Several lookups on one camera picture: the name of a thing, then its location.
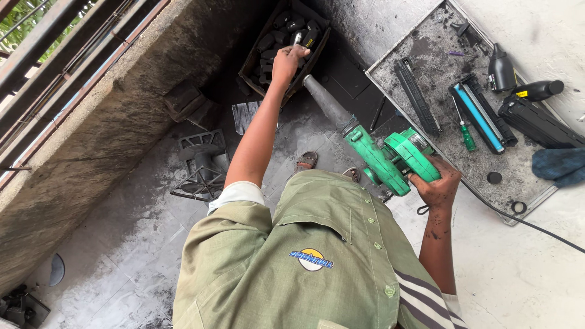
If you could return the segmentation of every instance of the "power cord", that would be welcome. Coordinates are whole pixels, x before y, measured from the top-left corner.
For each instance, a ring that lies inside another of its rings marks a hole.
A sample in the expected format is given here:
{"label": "power cord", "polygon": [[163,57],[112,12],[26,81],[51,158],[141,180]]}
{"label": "power cord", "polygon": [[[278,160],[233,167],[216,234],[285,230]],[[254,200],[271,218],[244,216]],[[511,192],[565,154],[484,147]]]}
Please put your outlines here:
{"label": "power cord", "polygon": [[558,236],[558,235],[556,235],[554,233],[551,233],[551,232],[549,232],[549,231],[547,231],[547,230],[545,230],[545,229],[543,229],[541,227],[538,227],[538,226],[536,226],[534,224],[531,224],[529,222],[525,222],[525,221],[523,221],[523,220],[521,220],[519,218],[516,218],[516,217],[514,217],[512,215],[506,214],[505,212],[499,210],[498,208],[495,208],[493,205],[489,204],[486,200],[484,200],[479,194],[477,194],[469,185],[467,185],[467,183],[465,183],[465,181],[462,180],[461,182],[463,183],[463,185],[465,185],[467,187],[468,190],[470,190],[473,193],[474,196],[476,196],[479,200],[481,200],[481,202],[483,202],[486,206],[488,206],[489,208],[491,208],[493,211],[499,213],[500,215],[503,215],[503,216],[506,216],[506,217],[508,217],[510,219],[513,219],[513,220],[515,220],[515,221],[517,221],[519,223],[522,223],[522,224],[524,224],[526,226],[530,226],[533,229],[537,229],[538,231],[543,232],[544,234],[547,234],[547,235],[549,235],[549,236],[551,236],[551,237],[559,240],[560,242],[563,242],[564,244],[566,244],[568,246],[571,246],[571,247],[577,249],[578,251],[580,251],[582,253],[585,253],[585,249],[579,247],[578,245],[576,245],[576,244],[574,244],[574,243],[572,243],[570,241],[567,241],[567,240],[561,238],[560,236]]}
{"label": "power cord", "polygon": [[[506,216],[506,217],[508,217],[510,219],[513,219],[513,220],[515,220],[515,221],[517,221],[519,223],[522,223],[522,224],[524,224],[526,226],[532,227],[533,229],[536,229],[536,230],[538,230],[540,232],[543,232],[544,234],[549,235],[549,236],[551,236],[551,237],[559,240],[560,242],[563,242],[564,244],[566,244],[568,246],[571,246],[571,247],[577,249],[578,251],[580,251],[582,253],[585,253],[585,249],[579,247],[578,245],[576,245],[576,244],[574,244],[574,243],[572,243],[572,242],[570,242],[570,241],[568,241],[566,239],[563,239],[560,236],[558,236],[558,235],[556,235],[554,233],[551,233],[551,232],[549,232],[549,231],[547,231],[547,230],[545,230],[545,229],[543,229],[541,227],[538,227],[538,226],[536,226],[534,224],[531,224],[529,222],[525,222],[525,221],[523,221],[523,220],[521,220],[519,218],[516,218],[516,217],[514,217],[512,215],[506,214],[505,212],[499,210],[498,208],[494,207],[493,205],[489,204],[486,200],[484,200],[483,197],[480,196],[479,194],[477,194],[471,187],[469,187],[469,185],[467,185],[467,183],[465,183],[465,181],[462,180],[461,182],[463,183],[463,185],[465,185],[467,187],[467,189],[469,191],[471,191],[471,193],[473,193],[474,196],[476,196],[479,200],[481,200],[481,202],[483,202],[486,206],[488,206],[490,209],[492,209],[493,211],[497,212],[498,214],[503,215],[503,216]],[[386,201],[388,201],[391,196],[392,195],[388,196],[382,202],[385,204]],[[428,205],[423,205],[422,207],[419,207],[419,209],[417,209],[417,214],[424,215],[428,211],[429,211],[429,206]]]}

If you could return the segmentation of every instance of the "screwdriver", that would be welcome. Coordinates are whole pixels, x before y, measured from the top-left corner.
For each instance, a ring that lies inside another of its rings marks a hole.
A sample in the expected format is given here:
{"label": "screwdriver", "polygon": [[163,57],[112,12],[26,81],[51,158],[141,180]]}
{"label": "screwdriver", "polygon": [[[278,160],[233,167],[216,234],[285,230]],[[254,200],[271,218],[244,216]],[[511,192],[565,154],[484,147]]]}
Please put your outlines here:
{"label": "screwdriver", "polygon": [[461,133],[463,134],[463,143],[465,143],[465,147],[467,148],[467,150],[469,152],[475,150],[476,146],[475,146],[475,141],[473,140],[473,137],[471,136],[471,134],[469,134],[469,130],[467,130],[467,127],[465,126],[465,121],[463,121],[463,118],[461,118],[461,113],[459,113],[459,108],[457,107],[457,102],[455,101],[455,97],[451,96],[453,98],[453,102],[455,103],[455,109],[457,110],[457,114],[459,116],[459,125],[461,126]]}
{"label": "screwdriver", "polygon": [[454,56],[469,56],[469,57],[473,57],[473,58],[475,58],[475,56],[472,56],[472,55],[467,55],[467,54],[460,53],[460,52],[456,52],[456,51],[454,51],[454,50],[450,50],[450,51],[448,52],[448,54],[449,54],[449,55],[454,55]]}

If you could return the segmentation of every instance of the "green foliage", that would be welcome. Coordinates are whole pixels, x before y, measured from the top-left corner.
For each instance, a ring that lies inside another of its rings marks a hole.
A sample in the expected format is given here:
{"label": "green foliage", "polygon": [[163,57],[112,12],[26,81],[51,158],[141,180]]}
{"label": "green foliage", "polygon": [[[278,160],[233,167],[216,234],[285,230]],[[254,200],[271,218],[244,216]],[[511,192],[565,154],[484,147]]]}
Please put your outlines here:
{"label": "green foliage", "polygon": [[[24,21],[16,30],[10,33],[6,39],[0,43],[0,49],[5,52],[13,52],[18,45],[26,38],[26,36],[35,28],[37,23],[40,22],[41,18],[49,12],[49,9],[58,0],[49,0],[42,8],[35,12],[31,17]],[[95,5],[97,0],[88,0],[86,6],[77,15],[71,23],[65,28],[63,33],[51,44],[49,49],[39,58],[39,61],[44,62],[51,53],[57,48],[57,46],[65,39],[65,37],[73,30],[73,27],[83,18],[83,16]],[[10,30],[16,23],[23,19],[28,13],[34,8],[38,7],[43,3],[43,0],[20,0],[12,11],[6,16],[0,23],[0,35],[4,36],[8,30]]]}

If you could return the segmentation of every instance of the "dirty hand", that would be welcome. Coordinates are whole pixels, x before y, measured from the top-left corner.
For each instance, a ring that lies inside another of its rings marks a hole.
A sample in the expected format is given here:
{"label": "dirty hand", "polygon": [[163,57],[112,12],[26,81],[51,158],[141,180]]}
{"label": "dirty hand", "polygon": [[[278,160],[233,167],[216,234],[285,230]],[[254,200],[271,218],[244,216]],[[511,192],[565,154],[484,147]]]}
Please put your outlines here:
{"label": "dirty hand", "polygon": [[272,66],[272,84],[277,83],[288,86],[297,72],[298,60],[309,55],[310,52],[310,49],[300,44],[279,50]]}
{"label": "dirty hand", "polygon": [[422,201],[429,206],[429,209],[443,208],[450,210],[455,200],[457,186],[461,181],[461,173],[439,157],[425,156],[439,171],[441,179],[427,183],[420,176],[413,173],[408,175],[408,179],[417,188],[418,194],[421,196]]}

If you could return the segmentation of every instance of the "black rubber ring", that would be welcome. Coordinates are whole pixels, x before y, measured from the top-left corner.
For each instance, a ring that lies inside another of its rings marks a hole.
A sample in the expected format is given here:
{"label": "black rubber ring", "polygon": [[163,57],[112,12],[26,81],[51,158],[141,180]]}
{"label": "black rubber ring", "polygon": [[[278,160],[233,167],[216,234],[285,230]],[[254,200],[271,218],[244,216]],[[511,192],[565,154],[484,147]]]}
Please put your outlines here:
{"label": "black rubber ring", "polygon": [[428,205],[423,205],[422,207],[420,207],[419,209],[417,209],[417,214],[419,214],[419,215],[422,216],[422,215],[428,213],[430,209],[431,208],[429,208]]}
{"label": "black rubber ring", "polygon": [[[516,205],[519,204],[519,203],[522,204],[522,210],[521,211],[516,211]],[[525,213],[526,212],[526,209],[527,209],[526,204],[523,203],[522,201],[512,202],[512,211],[514,212],[515,215],[520,215],[520,214]]]}

